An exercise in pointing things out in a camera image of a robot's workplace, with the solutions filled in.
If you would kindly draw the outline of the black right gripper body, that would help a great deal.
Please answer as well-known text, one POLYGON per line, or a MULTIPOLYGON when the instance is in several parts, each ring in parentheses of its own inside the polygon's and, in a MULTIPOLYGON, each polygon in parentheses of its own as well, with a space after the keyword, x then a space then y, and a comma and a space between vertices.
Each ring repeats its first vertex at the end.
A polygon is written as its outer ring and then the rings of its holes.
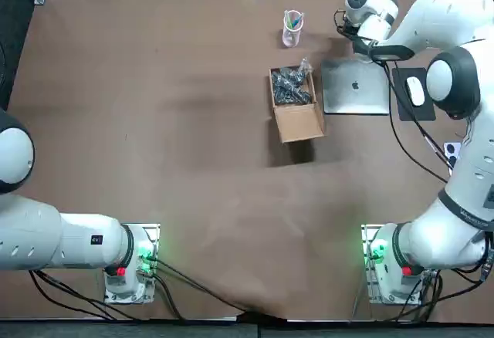
POLYGON ((339 33, 353 43, 354 52, 368 52, 373 40, 359 34, 361 25, 344 21, 339 27, 339 33))

